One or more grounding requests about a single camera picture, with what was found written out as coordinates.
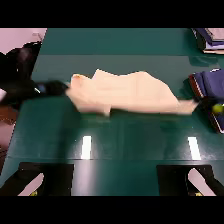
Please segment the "stacked fabric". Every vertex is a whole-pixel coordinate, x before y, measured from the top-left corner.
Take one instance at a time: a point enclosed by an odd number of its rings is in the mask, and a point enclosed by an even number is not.
[[[189,76],[189,82],[198,99],[211,97],[216,103],[224,104],[224,70],[213,69],[210,72],[194,73]],[[209,108],[205,108],[210,121],[215,129],[224,133],[224,115],[214,114]]]
[[[204,53],[224,54],[224,28],[192,28],[192,31]]]

